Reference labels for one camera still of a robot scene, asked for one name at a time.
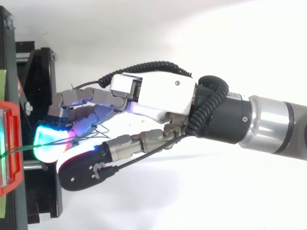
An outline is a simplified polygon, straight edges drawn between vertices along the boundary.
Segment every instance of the led light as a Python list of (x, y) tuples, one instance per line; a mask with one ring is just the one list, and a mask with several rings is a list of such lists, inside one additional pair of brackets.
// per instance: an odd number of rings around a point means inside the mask
[(76, 147), (73, 147), (69, 150), (67, 150), (64, 154), (59, 156), (59, 160), (57, 162), (57, 172), (59, 172), (59, 169), (63, 163), (68, 161), (69, 159), (78, 156), (82, 153), (95, 150), (94, 146), (89, 145), (88, 143), (82, 143)]
[[(44, 126), (39, 126), (36, 129), (33, 145), (48, 144), (57, 140), (68, 138), (67, 131), (58, 131)], [(66, 144), (49, 145), (34, 148), (35, 157), (45, 163), (52, 163), (58, 160), (59, 156), (65, 151)]]
[[(7, 149), (7, 130), (6, 130), (6, 110), (0, 109), (0, 155), (4, 154), (5, 150)], [(0, 161), (0, 175), (1, 175), (1, 184), (0, 188), (3, 188), (7, 185), (8, 180), (8, 158), (4, 157), (1, 158)]]

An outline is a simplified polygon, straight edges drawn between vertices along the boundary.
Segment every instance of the red clip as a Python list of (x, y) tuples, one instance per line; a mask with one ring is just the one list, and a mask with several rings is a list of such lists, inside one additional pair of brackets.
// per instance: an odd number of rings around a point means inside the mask
[[(12, 102), (1, 102), (0, 109), (5, 110), (4, 120), (6, 121), (6, 150), (21, 146), (21, 126), (19, 105)], [(3, 196), (15, 189), (23, 181), (23, 159), (21, 152), (12, 153), (7, 157), (9, 180), (2, 188), (2, 172), (0, 170), (0, 196)]]

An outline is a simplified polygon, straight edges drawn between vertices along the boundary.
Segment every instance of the black frame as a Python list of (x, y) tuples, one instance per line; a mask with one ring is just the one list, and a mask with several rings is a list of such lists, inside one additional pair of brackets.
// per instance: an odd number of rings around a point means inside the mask
[[(28, 61), (17, 63), (18, 76), (23, 88), (21, 96), (22, 138), (24, 145), (32, 145), (34, 134), (43, 121), (56, 92), (55, 67), (50, 48), (34, 50), (34, 42), (16, 42), (17, 53), (30, 53)], [(33, 111), (24, 112), (25, 102)], [(36, 160), (32, 150), (24, 151), (24, 160)], [(40, 213), (57, 218), (62, 213), (62, 190), (56, 173), (56, 164), (45, 164), (40, 170), (24, 171), (28, 224), (39, 223)]]
[[(14, 30), (5, 26), (11, 15), (0, 6), (0, 69), (6, 70), (5, 100), (20, 104), (23, 145), (33, 143), (34, 132), (44, 119), (56, 92), (55, 67), (50, 48), (34, 49), (34, 42), (15, 43)], [(27, 62), (16, 63), (17, 53), (30, 53)], [(18, 79), (22, 94), (18, 95)], [(27, 116), (24, 104), (34, 110)], [(24, 160), (34, 160), (31, 151), (23, 153)], [(42, 169), (24, 171), (22, 183), (7, 194), (6, 215), (0, 218), (1, 230), (27, 230), (28, 224), (39, 223), (39, 213), (50, 213), (51, 218), (62, 213), (62, 193), (55, 164)]]
[[(0, 6), (0, 69), (6, 70), (5, 100), (18, 104), (18, 78), (14, 30), (5, 26), (5, 20), (11, 14)], [(24, 180), (7, 194), (6, 215), (0, 219), (1, 230), (26, 230), (27, 212)]]

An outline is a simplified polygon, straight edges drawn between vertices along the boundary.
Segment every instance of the yellow tape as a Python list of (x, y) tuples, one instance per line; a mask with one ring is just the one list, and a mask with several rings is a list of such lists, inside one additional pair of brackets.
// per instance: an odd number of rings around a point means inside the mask
[(5, 218), (6, 195), (0, 197), (0, 218)]
[[(0, 101), (4, 101), (6, 70), (0, 69)], [(0, 218), (5, 217), (6, 195), (0, 197)]]
[(6, 70), (0, 69), (0, 101), (4, 101)]

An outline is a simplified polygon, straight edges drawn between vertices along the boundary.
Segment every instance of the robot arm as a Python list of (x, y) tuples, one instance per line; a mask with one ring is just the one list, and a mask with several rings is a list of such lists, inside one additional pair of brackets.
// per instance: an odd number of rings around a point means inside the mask
[[(68, 110), (86, 102), (95, 106)], [(214, 76), (203, 77), (196, 85), (189, 76), (163, 71), (115, 74), (110, 92), (87, 88), (56, 94), (47, 122), (57, 127), (73, 122), (69, 136), (82, 136), (119, 111), (167, 124), (164, 130), (67, 150), (57, 162), (63, 188), (91, 187), (136, 161), (172, 148), (186, 136), (307, 160), (306, 107), (228, 92), (227, 84)], [(106, 166), (140, 152), (145, 155), (120, 166)]]

